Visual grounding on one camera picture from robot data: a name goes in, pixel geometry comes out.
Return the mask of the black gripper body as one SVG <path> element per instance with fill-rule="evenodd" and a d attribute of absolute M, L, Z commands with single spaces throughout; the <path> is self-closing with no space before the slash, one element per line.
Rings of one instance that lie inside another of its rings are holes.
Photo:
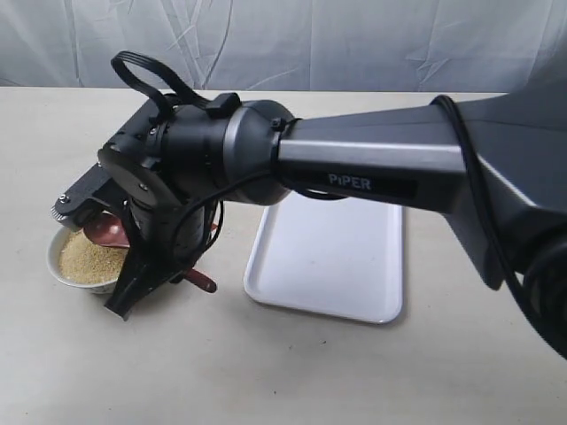
<path fill-rule="evenodd" d="M 204 252 L 209 237 L 209 206 L 183 215 L 190 201 L 161 173 L 156 138 L 158 108 L 145 101 L 98 151 L 120 203 L 109 203 L 120 217 L 129 251 L 105 307 L 126 319 L 134 305 L 165 283 L 178 283 Z"/>

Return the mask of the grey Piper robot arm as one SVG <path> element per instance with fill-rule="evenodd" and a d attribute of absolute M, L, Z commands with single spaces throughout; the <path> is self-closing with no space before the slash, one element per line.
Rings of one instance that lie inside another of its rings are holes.
<path fill-rule="evenodd" d="M 150 95 L 99 150 L 130 251 L 107 308 L 179 280 L 222 201 L 382 201 L 442 214 L 491 289 L 566 352 L 566 86 L 302 120 L 271 100 Z"/>

